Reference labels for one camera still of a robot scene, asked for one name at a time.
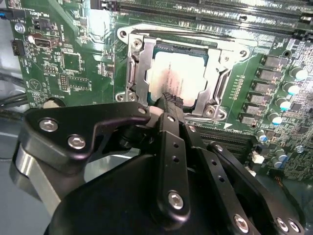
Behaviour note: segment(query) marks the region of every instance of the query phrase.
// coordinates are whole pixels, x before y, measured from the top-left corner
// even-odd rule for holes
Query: green circuit board
[[[90,8],[95,2],[100,3],[100,9]],[[11,24],[17,43],[14,53],[20,55],[30,107],[41,108],[50,97],[67,106],[116,102],[115,95],[125,91],[127,75],[128,46],[117,37],[121,27],[144,23],[253,40],[257,46],[247,46],[249,58],[235,64],[231,71],[221,104],[227,118],[189,122],[234,134],[255,135],[264,130],[268,138],[262,144],[269,153],[257,173],[267,174],[273,167],[275,151],[283,148],[288,156],[283,165],[286,177],[313,180],[313,44],[301,34],[313,32],[312,24],[301,18],[313,14],[313,6],[300,0],[254,1],[251,7],[256,13],[249,13],[244,7],[252,3],[247,0],[121,0],[113,2],[118,10],[105,9],[104,3],[6,0],[10,9],[25,12],[24,18],[13,19]],[[196,39],[188,42],[205,45]],[[271,67],[267,64],[270,58],[279,58],[283,63]],[[290,75],[296,66],[308,72],[305,80]],[[255,113],[255,121],[248,124],[241,115],[255,83],[265,84],[258,74],[262,70],[281,76],[266,81],[271,84],[263,94],[267,99]],[[289,95],[282,89],[288,81],[300,88],[299,94]],[[278,97],[285,97],[291,109],[282,111],[275,104]],[[268,115],[273,112],[279,114],[282,124],[271,123]],[[299,145],[304,148],[302,153],[295,151]]]

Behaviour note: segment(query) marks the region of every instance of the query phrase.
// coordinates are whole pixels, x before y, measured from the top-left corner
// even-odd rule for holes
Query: hole
[[[173,161],[174,161],[175,163],[179,163],[179,159],[178,159],[178,157],[173,156]]]
[[[283,53],[284,56],[286,57],[289,57],[291,56],[291,51],[290,50],[286,50],[284,53]]]
[[[118,95],[117,97],[116,97],[116,99],[117,99],[117,101],[123,101],[124,100],[124,97],[123,96],[121,96],[121,95]]]
[[[247,16],[240,16],[240,17],[239,17],[239,20],[241,20],[241,21],[246,21],[247,19],[248,19]]]
[[[223,178],[222,176],[219,176],[219,180],[220,180],[222,183],[225,182],[225,180],[224,180],[224,178]]]
[[[119,35],[120,35],[122,38],[125,38],[126,35],[127,35],[127,33],[126,33],[125,31],[121,31],[121,32],[119,33]]]

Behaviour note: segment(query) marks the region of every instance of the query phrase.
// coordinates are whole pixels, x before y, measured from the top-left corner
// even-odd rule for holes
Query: mounting hole
[[[225,180],[224,180],[224,178],[223,178],[222,176],[219,176],[219,180],[220,180],[222,183],[225,182]]]
[[[291,51],[290,50],[284,51],[283,56],[290,57],[291,56]]]
[[[175,163],[179,163],[179,158],[176,157],[176,156],[173,156],[173,161],[174,161]]]
[[[127,36],[127,33],[125,31],[121,31],[119,35],[121,36],[121,38],[125,38]]]
[[[241,57],[245,57],[246,56],[246,51],[245,50],[240,51],[240,56]]]
[[[118,102],[122,102],[122,101],[124,100],[124,97],[123,97],[122,95],[118,95],[118,96],[116,97],[116,100],[117,100]]]

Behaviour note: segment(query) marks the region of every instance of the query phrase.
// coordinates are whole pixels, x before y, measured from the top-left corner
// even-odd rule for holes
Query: motherboard
[[[184,100],[252,173],[313,180],[311,0],[5,0],[29,105]]]

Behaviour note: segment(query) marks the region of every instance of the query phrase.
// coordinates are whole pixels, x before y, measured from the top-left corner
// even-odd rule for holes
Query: capacitor
[[[258,138],[259,141],[266,141],[268,138],[266,137],[265,133],[263,130],[258,130],[256,132],[256,136]]]
[[[280,162],[283,162],[287,158],[287,155],[285,154],[283,149],[276,150],[275,155]]]
[[[283,119],[278,115],[278,113],[270,113],[268,115],[268,119],[273,125],[279,125],[283,122]]]
[[[301,67],[294,67],[293,69],[290,70],[289,75],[291,77],[294,77],[298,81],[302,81],[307,79],[309,73],[308,71],[304,70]]]
[[[272,163],[275,168],[280,168],[280,166],[282,165],[282,162],[279,161],[277,158],[272,158]]]
[[[284,97],[279,97],[275,100],[275,104],[282,110],[287,111],[290,109],[291,103]]]
[[[296,95],[296,94],[299,94],[300,87],[295,85],[293,82],[286,82],[283,85],[283,90],[288,92],[288,94],[290,95]]]

